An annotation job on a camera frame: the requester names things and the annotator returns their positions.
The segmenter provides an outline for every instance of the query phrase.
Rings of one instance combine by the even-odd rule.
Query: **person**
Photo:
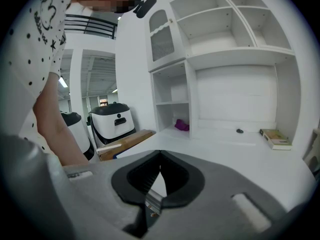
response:
[[[88,164],[61,116],[58,103],[60,65],[66,45],[66,9],[78,2],[95,11],[115,12],[117,7],[129,6],[131,1],[29,0],[4,37],[0,51],[3,75],[10,76],[7,78],[9,81],[12,78],[12,83],[19,83],[16,90],[30,94],[33,102],[18,135],[38,145],[44,153],[56,155],[63,166]]]

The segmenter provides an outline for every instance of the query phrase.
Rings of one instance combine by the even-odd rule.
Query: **cabinet door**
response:
[[[186,58],[178,23],[169,3],[157,4],[145,17],[148,71]]]

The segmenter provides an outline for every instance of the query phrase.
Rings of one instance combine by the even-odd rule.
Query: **gray plastic surface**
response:
[[[1,137],[0,147],[1,170],[12,198],[50,238],[137,239],[122,229],[136,221],[140,209],[122,202],[111,186],[111,178],[117,169],[153,150],[86,166],[62,167],[56,156],[44,154],[26,140]],[[258,237],[231,199],[239,193],[245,193],[273,223],[286,214],[272,196],[238,172],[192,156],[170,153],[197,167],[205,177],[205,186],[186,207],[163,209],[144,239]]]

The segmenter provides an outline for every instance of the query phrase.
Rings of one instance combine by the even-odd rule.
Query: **person's arm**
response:
[[[49,73],[45,87],[33,106],[37,130],[63,166],[87,165],[73,134],[68,129],[59,110],[58,75]]]

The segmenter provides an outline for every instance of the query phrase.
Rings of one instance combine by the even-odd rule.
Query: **ceiling light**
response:
[[[60,77],[59,82],[64,88],[68,87],[68,85],[66,84],[66,82],[65,82],[65,80],[64,80],[64,78],[62,76]]]

